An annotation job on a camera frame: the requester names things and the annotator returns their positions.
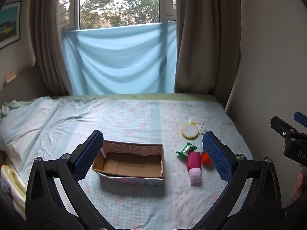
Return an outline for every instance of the green foliage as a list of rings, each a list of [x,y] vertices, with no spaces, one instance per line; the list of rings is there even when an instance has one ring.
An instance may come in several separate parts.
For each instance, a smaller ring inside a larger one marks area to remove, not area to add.
[[[159,22],[159,0],[86,0],[81,29]]]

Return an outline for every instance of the painting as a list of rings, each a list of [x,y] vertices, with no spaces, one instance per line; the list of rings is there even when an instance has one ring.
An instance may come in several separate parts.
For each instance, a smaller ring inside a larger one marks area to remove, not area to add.
[[[20,40],[21,1],[6,4],[0,11],[0,49]]]

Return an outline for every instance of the bolt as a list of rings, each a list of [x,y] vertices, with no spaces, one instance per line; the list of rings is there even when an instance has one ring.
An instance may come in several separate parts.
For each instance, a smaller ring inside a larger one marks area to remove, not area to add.
[[[70,155],[68,153],[65,153],[61,156],[62,159],[66,160],[70,157]]]
[[[37,158],[34,159],[35,163],[39,163],[40,161],[41,161],[41,157],[37,157]]]
[[[240,161],[244,160],[244,156],[242,154],[236,155],[236,158]]]
[[[268,157],[265,159],[265,161],[266,161],[267,163],[272,163],[271,158],[268,158]]]

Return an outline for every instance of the yellow round object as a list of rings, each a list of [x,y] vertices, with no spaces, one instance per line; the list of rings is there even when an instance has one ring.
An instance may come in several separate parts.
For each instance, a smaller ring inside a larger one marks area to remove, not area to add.
[[[198,137],[198,128],[194,123],[186,123],[181,127],[181,134],[188,140],[193,140]]]

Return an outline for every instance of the bed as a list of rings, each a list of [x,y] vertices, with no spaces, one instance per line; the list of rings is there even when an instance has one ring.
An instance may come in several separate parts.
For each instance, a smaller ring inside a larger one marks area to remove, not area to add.
[[[201,185],[190,185],[185,163],[175,154],[186,142],[201,151],[202,135],[187,141],[180,134],[190,116],[203,118],[203,131],[213,131],[234,153],[252,159],[223,107],[213,96],[200,94],[41,97],[6,103],[0,113],[0,148],[27,183],[35,157],[50,160],[71,153],[93,130],[102,131],[106,140],[163,144],[163,186],[122,184],[100,178],[92,170],[79,183],[115,228],[189,229],[227,184],[214,168],[202,168]],[[232,214],[240,210],[250,183],[246,182]],[[67,210],[74,214],[60,182],[56,185]]]

